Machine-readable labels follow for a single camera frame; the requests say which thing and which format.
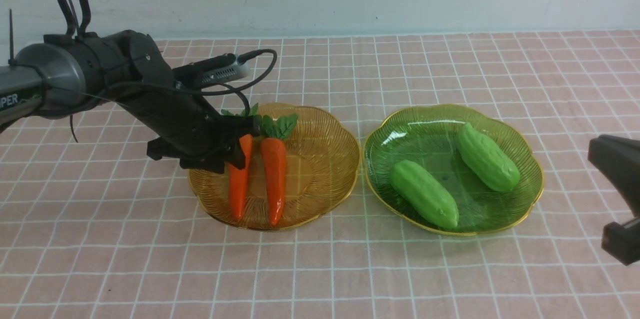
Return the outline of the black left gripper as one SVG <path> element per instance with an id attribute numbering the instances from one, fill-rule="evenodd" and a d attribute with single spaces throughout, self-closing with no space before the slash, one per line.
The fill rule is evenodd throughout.
<path id="1" fill-rule="evenodd" d="M 220 114 L 198 91 L 141 81 L 124 81 L 119 88 L 119 104 L 157 135 L 147 143 L 153 161 L 175 158 L 181 169 L 214 174 L 228 165 L 245 168 L 240 138 L 258 136 L 257 121 Z"/>

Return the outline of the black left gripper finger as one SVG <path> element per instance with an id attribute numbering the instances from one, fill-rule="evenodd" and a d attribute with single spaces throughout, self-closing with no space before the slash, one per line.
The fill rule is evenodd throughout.
<path id="1" fill-rule="evenodd" d="M 588 161 L 624 199 L 634 217 L 640 214 L 640 141 L 600 135 L 589 141 Z"/>

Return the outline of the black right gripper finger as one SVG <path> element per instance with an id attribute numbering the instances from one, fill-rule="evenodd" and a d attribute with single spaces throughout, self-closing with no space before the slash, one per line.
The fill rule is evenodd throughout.
<path id="1" fill-rule="evenodd" d="M 640 260 L 640 217 L 624 223 L 610 222 L 603 227 L 601 248 L 621 264 Z"/>

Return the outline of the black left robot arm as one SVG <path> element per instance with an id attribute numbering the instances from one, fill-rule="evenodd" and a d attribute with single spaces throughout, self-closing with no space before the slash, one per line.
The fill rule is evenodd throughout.
<path id="1" fill-rule="evenodd" d="M 1 130 L 26 117 L 63 119 L 105 102 L 121 106 L 156 135 L 147 144 L 155 161 L 176 158 L 186 170 L 222 174 L 245 168 L 240 137 L 258 135 L 258 117 L 224 116 L 206 97 L 236 94 L 265 79 L 277 63 L 272 48 L 224 54 L 172 68 L 147 35 L 123 30 L 46 34 L 1 68 Z M 205 88 L 224 86 L 210 94 Z"/>

